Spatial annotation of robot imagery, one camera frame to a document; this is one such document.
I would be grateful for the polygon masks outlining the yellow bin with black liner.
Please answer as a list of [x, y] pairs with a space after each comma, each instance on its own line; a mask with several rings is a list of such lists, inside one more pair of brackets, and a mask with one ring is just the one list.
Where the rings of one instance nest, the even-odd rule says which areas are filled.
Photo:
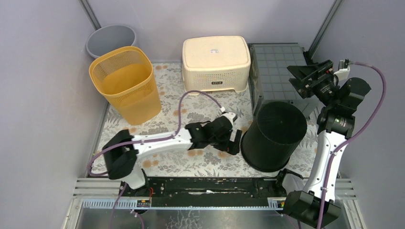
[[130, 125], [140, 125], [160, 113], [154, 68], [140, 48], [126, 46], [100, 56], [90, 64], [89, 76]]

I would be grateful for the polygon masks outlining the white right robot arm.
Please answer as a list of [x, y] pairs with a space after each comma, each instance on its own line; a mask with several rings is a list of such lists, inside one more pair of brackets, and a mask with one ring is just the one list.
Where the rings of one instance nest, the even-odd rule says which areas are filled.
[[341, 208], [335, 204], [335, 182], [343, 152], [354, 139], [354, 113], [370, 92], [369, 84], [357, 77], [339, 86], [341, 76], [348, 76], [351, 61], [339, 62], [333, 70], [330, 60], [308, 65], [288, 66], [290, 83], [302, 98], [316, 96], [324, 105], [317, 118], [317, 155], [303, 188], [293, 190], [291, 181], [282, 178], [274, 183], [275, 193], [286, 197], [283, 214], [315, 229], [336, 220]]

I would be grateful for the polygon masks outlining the grey round plastic bin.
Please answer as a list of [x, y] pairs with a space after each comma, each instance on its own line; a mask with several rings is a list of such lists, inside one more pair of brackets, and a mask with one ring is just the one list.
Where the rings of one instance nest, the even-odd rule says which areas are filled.
[[126, 25], [108, 25], [93, 32], [87, 39], [87, 53], [97, 59], [100, 56], [126, 46], [136, 46], [136, 32]]

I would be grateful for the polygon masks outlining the cream perforated plastic basket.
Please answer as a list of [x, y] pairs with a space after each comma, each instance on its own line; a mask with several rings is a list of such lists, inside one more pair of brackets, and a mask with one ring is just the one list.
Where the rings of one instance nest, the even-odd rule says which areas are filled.
[[187, 39], [182, 46], [182, 80], [186, 91], [244, 92], [251, 57], [242, 36]]

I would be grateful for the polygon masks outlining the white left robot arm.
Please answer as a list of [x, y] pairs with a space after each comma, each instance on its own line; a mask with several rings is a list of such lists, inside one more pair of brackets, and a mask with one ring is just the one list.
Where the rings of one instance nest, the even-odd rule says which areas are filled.
[[131, 135], [128, 130], [120, 131], [102, 148], [107, 177], [125, 182], [136, 196], [143, 196], [148, 191], [148, 184], [144, 171], [136, 164], [139, 159], [207, 146], [236, 155], [243, 133], [234, 128], [236, 119], [234, 113], [223, 113], [213, 121], [189, 123], [177, 132], [154, 135]]

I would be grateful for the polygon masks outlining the black round plastic bin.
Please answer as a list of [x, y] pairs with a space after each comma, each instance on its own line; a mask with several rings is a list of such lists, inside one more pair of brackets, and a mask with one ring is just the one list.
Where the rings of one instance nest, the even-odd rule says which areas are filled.
[[282, 101], [263, 105], [241, 139], [245, 161], [262, 172], [284, 168], [307, 132], [307, 121], [295, 106]]

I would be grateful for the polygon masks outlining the grey plastic storage bin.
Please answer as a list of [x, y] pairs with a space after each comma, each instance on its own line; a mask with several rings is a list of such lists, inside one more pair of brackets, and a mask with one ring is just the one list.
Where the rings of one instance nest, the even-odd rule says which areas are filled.
[[298, 43], [252, 43], [249, 50], [248, 85], [253, 116], [263, 105], [282, 101], [295, 106], [310, 119], [318, 100], [315, 97], [301, 98], [289, 81], [293, 75], [287, 69], [290, 65], [306, 65], [301, 46]]

